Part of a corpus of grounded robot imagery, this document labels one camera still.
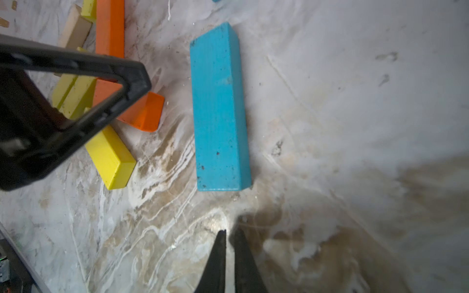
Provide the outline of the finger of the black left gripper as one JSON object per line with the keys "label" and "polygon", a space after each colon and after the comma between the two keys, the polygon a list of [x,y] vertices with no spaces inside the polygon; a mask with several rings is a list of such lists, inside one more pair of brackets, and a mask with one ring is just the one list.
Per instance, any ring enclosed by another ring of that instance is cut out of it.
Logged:
{"label": "finger of the black left gripper", "polygon": [[1,189],[47,177],[151,89],[140,62],[1,36]]}

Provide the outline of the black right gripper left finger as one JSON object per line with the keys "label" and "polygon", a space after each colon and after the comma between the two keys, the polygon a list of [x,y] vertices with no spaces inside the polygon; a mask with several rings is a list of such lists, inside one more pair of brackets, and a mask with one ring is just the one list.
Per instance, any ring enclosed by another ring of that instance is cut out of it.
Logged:
{"label": "black right gripper left finger", "polygon": [[195,293],[225,292],[226,245],[227,233],[221,230],[217,233]]}

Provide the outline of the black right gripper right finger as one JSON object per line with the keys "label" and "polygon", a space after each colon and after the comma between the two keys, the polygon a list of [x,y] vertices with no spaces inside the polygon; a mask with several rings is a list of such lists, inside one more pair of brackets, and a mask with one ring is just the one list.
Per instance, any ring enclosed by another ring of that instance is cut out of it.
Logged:
{"label": "black right gripper right finger", "polygon": [[234,282],[236,293],[267,293],[242,229],[234,233]]}

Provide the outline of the orange block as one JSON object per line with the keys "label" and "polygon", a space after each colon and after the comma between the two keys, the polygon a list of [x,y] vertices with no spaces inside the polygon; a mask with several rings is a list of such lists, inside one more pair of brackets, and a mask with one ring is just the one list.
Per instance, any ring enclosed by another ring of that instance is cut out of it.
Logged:
{"label": "orange block", "polygon": [[[105,101],[111,94],[121,88],[121,84],[97,79],[93,106]],[[160,124],[164,102],[165,98],[163,96],[149,92],[118,116],[117,119],[135,129],[149,133],[155,132]]]}
{"label": "orange block", "polygon": [[101,55],[125,57],[125,1],[96,2],[96,48]]}

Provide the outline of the yellow block middle right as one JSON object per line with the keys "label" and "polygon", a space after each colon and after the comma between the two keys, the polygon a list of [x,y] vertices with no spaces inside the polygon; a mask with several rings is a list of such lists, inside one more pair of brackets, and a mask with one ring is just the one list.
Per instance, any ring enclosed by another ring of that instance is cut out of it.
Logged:
{"label": "yellow block middle right", "polygon": [[77,120],[83,115],[85,108],[92,107],[96,82],[96,77],[79,76],[63,105],[64,112],[61,113],[66,118]]}

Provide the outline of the yellow block lowest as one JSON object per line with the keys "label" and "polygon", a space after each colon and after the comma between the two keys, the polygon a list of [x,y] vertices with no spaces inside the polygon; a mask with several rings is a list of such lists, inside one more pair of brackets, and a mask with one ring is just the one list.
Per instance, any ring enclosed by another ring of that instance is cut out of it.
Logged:
{"label": "yellow block lowest", "polygon": [[111,125],[90,139],[85,148],[108,190],[127,186],[136,160]]}

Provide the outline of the natural wood block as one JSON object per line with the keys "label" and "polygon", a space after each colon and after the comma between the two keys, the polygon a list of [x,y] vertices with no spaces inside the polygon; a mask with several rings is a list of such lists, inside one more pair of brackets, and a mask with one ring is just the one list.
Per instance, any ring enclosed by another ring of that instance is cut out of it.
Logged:
{"label": "natural wood block", "polygon": [[74,4],[62,30],[62,34],[57,42],[57,46],[69,50],[82,48],[89,32],[92,28],[92,22],[81,15],[81,8]]}

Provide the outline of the yellow block upper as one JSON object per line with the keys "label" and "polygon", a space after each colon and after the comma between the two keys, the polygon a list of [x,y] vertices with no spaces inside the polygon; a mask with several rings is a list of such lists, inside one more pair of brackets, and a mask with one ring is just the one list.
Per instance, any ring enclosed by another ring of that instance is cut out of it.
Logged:
{"label": "yellow block upper", "polygon": [[96,7],[97,0],[84,0],[81,16],[92,23],[96,23]]}

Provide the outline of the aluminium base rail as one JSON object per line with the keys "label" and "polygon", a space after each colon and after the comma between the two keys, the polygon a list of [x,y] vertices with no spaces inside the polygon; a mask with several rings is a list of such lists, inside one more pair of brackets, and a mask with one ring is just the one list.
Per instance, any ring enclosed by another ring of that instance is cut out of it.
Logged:
{"label": "aluminium base rail", "polygon": [[1,224],[1,292],[50,293],[50,289],[25,259]]}

